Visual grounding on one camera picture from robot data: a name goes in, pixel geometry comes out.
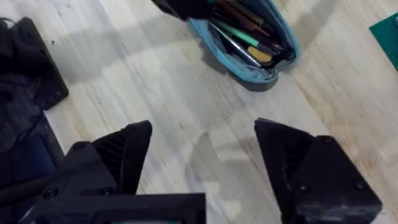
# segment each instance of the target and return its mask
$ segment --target light wood surface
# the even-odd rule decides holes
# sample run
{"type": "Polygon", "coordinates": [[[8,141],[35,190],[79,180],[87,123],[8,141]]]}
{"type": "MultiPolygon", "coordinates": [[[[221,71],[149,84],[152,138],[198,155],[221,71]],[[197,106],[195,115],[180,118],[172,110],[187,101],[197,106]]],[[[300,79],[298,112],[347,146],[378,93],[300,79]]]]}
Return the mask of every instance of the light wood surface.
{"type": "Polygon", "coordinates": [[[46,112],[65,152],[152,122],[141,193],[206,192],[208,223],[280,223],[253,131],[264,117],[335,136],[384,203],[375,223],[398,223],[398,72],[368,30],[398,1],[275,3],[303,55],[265,93],[150,0],[1,0],[0,15],[34,20],[69,87],[46,112]]]}

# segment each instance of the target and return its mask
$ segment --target pen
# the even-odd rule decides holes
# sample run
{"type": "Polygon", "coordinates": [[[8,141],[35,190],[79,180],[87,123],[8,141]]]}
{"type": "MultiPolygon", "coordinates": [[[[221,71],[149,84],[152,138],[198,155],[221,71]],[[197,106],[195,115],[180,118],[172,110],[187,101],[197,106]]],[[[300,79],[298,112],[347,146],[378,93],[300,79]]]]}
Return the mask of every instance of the pen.
{"type": "Polygon", "coordinates": [[[269,33],[262,30],[261,27],[259,27],[257,24],[255,24],[252,20],[248,19],[246,16],[244,16],[241,11],[237,10],[235,7],[230,5],[229,2],[217,1],[217,5],[222,7],[226,12],[233,15],[239,21],[239,23],[241,25],[243,25],[245,28],[247,28],[248,30],[257,30],[266,36],[270,36],[269,33]]]}
{"type": "Polygon", "coordinates": [[[285,50],[284,46],[278,43],[278,41],[273,39],[272,37],[264,36],[256,31],[250,32],[249,35],[259,42],[270,46],[276,54],[279,54],[280,51],[285,50]]]}
{"type": "Polygon", "coordinates": [[[231,46],[236,50],[236,53],[248,64],[255,66],[257,68],[261,68],[260,62],[253,57],[249,52],[246,51],[245,48],[240,46],[236,41],[234,41],[232,38],[230,38],[228,35],[226,35],[220,28],[218,28],[216,25],[214,25],[212,22],[208,22],[224,39],[226,39],[231,46]]]}
{"type": "Polygon", "coordinates": [[[253,37],[251,37],[249,34],[235,29],[234,27],[231,27],[230,25],[226,24],[225,22],[221,22],[218,19],[212,19],[212,21],[219,25],[221,28],[223,28],[224,30],[227,30],[228,32],[230,32],[231,34],[233,34],[234,36],[236,36],[237,38],[245,41],[247,44],[267,53],[270,55],[276,55],[276,53],[274,52],[274,50],[272,50],[270,47],[266,46],[265,44],[261,43],[260,41],[254,39],[253,37]]]}
{"type": "Polygon", "coordinates": [[[240,2],[238,2],[238,1],[229,1],[229,3],[232,4],[235,7],[235,9],[241,11],[243,14],[248,16],[248,18],[250,18],[252,21],[254,21],[257,24],[259,24],[259,26],[261,28],[263,28],[266,32],[268,32],[270,34],[274,34],[275,33],[275,29],[270,24],[268,24],[265,19],[263,19],[261,16],[258,16],[252,10],[250,10],[250,9],[246,8],[245,6],[243,6],[240,2]]]}

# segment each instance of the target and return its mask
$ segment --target blue fabric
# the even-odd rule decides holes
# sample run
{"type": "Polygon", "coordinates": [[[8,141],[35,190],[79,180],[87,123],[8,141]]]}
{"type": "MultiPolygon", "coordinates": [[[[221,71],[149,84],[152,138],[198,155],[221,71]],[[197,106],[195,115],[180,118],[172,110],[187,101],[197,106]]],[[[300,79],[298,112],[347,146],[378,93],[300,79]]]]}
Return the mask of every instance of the blue fabric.
{"type": "Polygon", "coordinates": [[[191,26],[196,30],[204,43],[213,52],[216,58],[233,74],[246,82],[263,84],[278,78],[278,72],[292,64],[301,54],[300,46],[293,35],[292,29],[285,22],[280,12],[271,0],[245,0],[245,3],[256,9],[256,13],[263,16],[268,22],[285,35],[286,42],[295,50],[295,57],[291,60],[283,60],[275,66],[270,73],[241,63],[233,56],[226,54],[220,47],[220,43],[209,30],[207,20],[190,19],[191,26]]]}

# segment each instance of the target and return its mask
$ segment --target black device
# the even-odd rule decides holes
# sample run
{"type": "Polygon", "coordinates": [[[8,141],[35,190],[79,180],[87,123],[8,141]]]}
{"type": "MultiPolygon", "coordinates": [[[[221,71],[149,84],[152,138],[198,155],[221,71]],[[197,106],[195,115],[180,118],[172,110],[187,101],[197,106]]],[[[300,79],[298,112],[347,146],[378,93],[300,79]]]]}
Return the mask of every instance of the black device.
{"type": "MultiPolygon", "coordinates": [[[[27,17],[9,27],[0,18],[0,75],[19,74],[28,79],[33,102],[48,110],[69,94],[33,21],[27,17]]],[[[0,103],[12,101],[12,93],[0,90],[0,103]]]]}
{"type": "Polygon", "coordinates": [[[211,15],[212,0],[152,0],[160,10],[182,20],[206,19],[211,15]]]}
{"type": "MultiPolygon", "coordinates": [[[[378,215],[381,201],[334,138],[266,119],[254,129],[284,224],[369,224],[378,215]]],[[[21,223],[206,223],[205,194],[136,194],[151,134],[143,121],[75,143],[21,223]]]]}

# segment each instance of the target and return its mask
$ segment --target green pen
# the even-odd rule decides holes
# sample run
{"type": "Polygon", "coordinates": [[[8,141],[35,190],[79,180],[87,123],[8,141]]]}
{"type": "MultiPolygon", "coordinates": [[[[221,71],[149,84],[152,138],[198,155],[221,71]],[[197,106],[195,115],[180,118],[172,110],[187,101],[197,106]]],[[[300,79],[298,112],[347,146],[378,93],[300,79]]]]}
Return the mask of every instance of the green pen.
{"type": "MultiPolygon", "coordinates": [[[[264,53],[276,55],[274,50],[272,50],[270,47],[266,46],[265,44],[261,43],[260,41],[254,39],[249,34],[243,32],[239,29],[236,29],[234,27],[231,27],[230,25],[228,25],[225,22],[222,22],[218,19],[212,18],[211,21],[214,22],[215,24],[219,25],[224,30],[230,32],[237,38],[245,41],[247,44],[250,44],[251,46],[263,51],[264,53]]],[[[279,46],[278,44],[273,44],[273,45],[275,45],[276,48],[281,48],[281,46],[279,46]]]]}
{"type": "Polygon", "coordinates": [[[226,35],[220,28],[214,25],[212,22],[208,22],[225,40],[229,42],[229,44],[235,49],[236,53],[248,64],[255,66],[257,68],[261,68],[260,62],[252,56],[247,50],[236,43],[232,38],[226,35]]]}

